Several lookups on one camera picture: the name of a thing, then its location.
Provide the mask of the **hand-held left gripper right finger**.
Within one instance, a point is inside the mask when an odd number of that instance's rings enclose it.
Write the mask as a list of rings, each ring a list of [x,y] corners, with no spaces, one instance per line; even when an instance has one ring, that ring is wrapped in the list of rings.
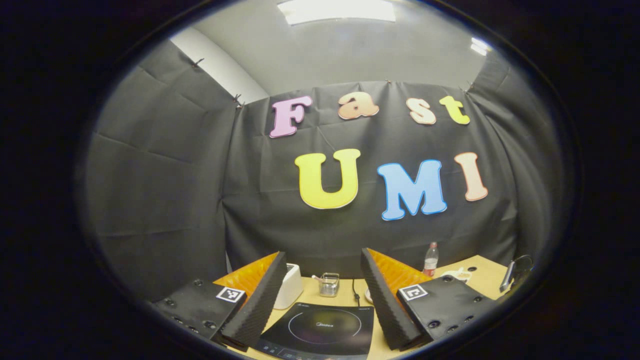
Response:
[[[451,275],[431,278],[362,248],[361,271],[391,350],[409,350],[466,328],[497,303]]]

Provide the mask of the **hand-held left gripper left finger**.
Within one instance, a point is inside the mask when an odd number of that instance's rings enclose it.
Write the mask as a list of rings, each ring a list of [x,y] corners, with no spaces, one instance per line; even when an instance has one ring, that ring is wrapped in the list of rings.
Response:
[[[155,301],[165,318],[207,341],[237,350],[258,344],[287,273],[276,251],[215,281],[195,279]]]

